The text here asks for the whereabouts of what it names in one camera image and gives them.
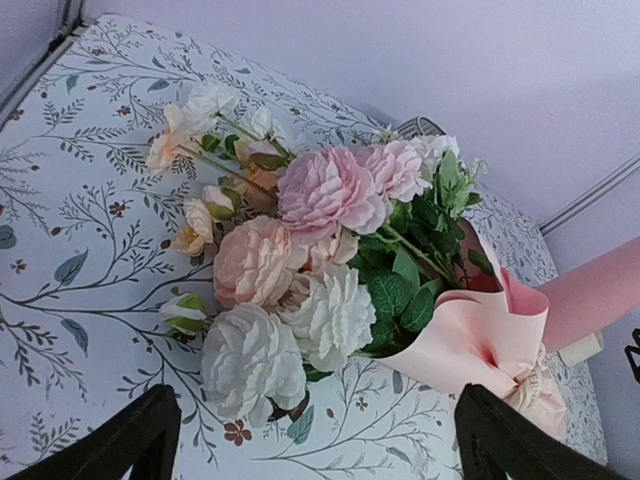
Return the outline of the cream printed ribbon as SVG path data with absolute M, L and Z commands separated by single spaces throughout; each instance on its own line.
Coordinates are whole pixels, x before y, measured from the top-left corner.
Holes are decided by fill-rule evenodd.
M 532 370 L 504 401 L 521 414 L 531 413 L 539 400 L 544 386 L 546 348 L 541 345 Z

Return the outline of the pink flower bouquet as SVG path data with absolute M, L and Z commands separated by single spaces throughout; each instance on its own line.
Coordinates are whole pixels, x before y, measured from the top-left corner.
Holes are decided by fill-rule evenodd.
M 164 107 L 146 159 L 155 175 L 182 155 L 224 174 L 184 201 L 173 241 L 190 257 L 213 252 L 218 312 L 196 293 L 160 309 L 171 336 L 202 339 L 216 412 L 264 425 L 356 357 L 443 394 L 478 384 L 504 401 L 544 345 L 549 301 L 464 218 L 485 163 L 466 164 L 452 136 L 389 130 L 356 150 L 304 150 L 269 109 L 238 116 L 238 103 L 219 83 L 195 85 Z M 542 394 L 520 414 L 561 438 L 566 407 L 544 365 Z

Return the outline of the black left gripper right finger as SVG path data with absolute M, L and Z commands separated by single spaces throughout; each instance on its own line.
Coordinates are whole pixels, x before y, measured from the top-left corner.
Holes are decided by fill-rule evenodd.
M 621 477 L 547 435 L 482 385 L 464 387 L 455 426 L 465 480 Z

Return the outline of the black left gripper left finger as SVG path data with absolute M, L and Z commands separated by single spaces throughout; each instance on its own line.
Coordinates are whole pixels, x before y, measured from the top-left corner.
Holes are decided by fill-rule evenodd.
M 85 438 L 13 474 L 13 479 L 170 479 L 182 412 L 157 384 Z

